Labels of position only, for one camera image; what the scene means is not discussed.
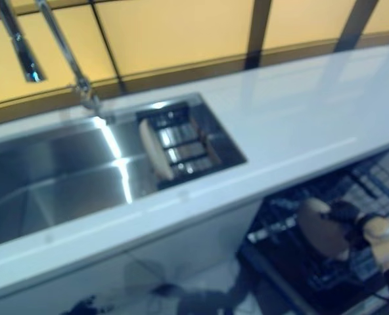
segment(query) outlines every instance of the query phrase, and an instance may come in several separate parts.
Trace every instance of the white cabinet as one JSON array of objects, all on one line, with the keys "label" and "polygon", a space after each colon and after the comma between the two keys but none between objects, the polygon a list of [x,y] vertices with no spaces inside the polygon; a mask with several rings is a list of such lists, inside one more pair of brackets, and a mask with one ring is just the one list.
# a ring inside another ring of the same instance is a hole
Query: white cabinet
[{"label": "white cabinet", "polygon": [[121,306],[158,285],[232,257],[260,202],[228,209],[128,252],[1,297],[0,315],[98,314],[90,310],[110,306],[120,314]]},{"label": "white cabinet", "polygon": [[260,204],[258,200],[228,209],[129,253],[163,282],[184,279],[233,257]]},{"label": "white cabinet", "polygon": [[[111,306],[120,308],[159,283],[158,277],[127,253],[121,253],[2,297],[0,315],[98,314],[89,310]],[[89,304],[91,297],[95,297],[92,305]]]}]

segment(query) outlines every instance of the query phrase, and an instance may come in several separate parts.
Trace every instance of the floor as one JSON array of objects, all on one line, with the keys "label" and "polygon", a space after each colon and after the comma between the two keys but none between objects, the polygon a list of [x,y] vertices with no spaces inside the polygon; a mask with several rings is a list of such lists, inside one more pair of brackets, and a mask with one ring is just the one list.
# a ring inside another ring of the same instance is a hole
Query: floor
[{"label": "floor", "polygon": [[265,308],[268,309],[266,313],[262,313],[261,306],[256,300],[257,292],[253,293],[254,283],[256,282],[252,275],[240,266],[238,260],[233,259],[182,283],[163,285],[154,293],[121,310],[120,315],[290,314],[285,306],[281,308],[277,303],[269,312],[269,306],[273,305],[275,300],[272,299],[272,295],[263,298],[267,300]]}]

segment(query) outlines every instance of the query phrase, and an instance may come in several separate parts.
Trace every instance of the chrome faucet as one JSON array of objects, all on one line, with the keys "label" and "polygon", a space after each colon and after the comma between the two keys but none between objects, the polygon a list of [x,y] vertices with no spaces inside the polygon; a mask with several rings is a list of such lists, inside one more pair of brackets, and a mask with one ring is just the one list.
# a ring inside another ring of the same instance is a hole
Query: chrome faucet
[{"label": "chrome faucet", "polygon": [[[88,78],[82,73],[76,59],[69,47],[66,38],[64,37],[55,16],[47,3],[47,0],[35,0],[36,5],[43,14],[45,21],[50,27],[51,33],[56,39],[63,56],[68,61],[76,78],[76,90],[81,96],[83,106],[90,110],[94,110],[95,114],[101,117],[101,102],[98,96],[94,93],[91,83]],[[20,29],[18,20],[11,7],[9,0],[0,0],[0,18],[5,25],[5,28],[11,37],[16,55],[25,75],[25,80],[28,82],[41,82],[45,80],[45,76],[37,59],[34,56],[28,42],[24,38],[24,33]]]}]

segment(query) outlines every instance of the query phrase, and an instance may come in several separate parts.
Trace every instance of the yellow wall tile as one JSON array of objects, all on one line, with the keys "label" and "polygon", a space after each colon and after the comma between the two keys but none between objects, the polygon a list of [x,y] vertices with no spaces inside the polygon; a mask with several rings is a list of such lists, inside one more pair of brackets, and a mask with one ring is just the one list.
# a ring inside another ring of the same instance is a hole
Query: yellow wall tile
[{"label": "yellow wall tile", "polygon": [[363,33],[378,33],[389,31],[389,0],[380,0],[375,7]]},{"label": "yellow wall tile", "polygon": [[[52,8],[66,7],[87,3],[87,0],[47,0]],[[11,0],[16,13],[32,12],[37,10],[35,0]]]},{"label": "yellow wall tile", "polygon": [[244,54],[253,0],[130,0],[97,8],[122,75]]},{"label": "yellow wall tile", "polygon": [[[82,71],[90,80],[114,77],[90,6],[59,9],[55,11],[55,16]],[[25,82],[11,41],[0,21],[0,102],[74,84],[74,76],[43,16],[39,13],[28,14],[19,16],[18,20],[47,80],[41,83]]]},{"label": "yellow wall tile", "polygon": [[264,49],[339,38],[355,0],[273,0]]}]

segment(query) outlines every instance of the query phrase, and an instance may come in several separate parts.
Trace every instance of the kitchen sink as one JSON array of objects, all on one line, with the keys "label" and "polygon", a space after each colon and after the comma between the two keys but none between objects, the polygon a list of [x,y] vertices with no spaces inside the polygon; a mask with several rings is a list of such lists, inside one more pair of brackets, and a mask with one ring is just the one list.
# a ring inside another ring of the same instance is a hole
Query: kitchen sink
[{"label": "kitchen sink", "polygon": [[0,143],[0,244],[245,162],[199,94]]}]

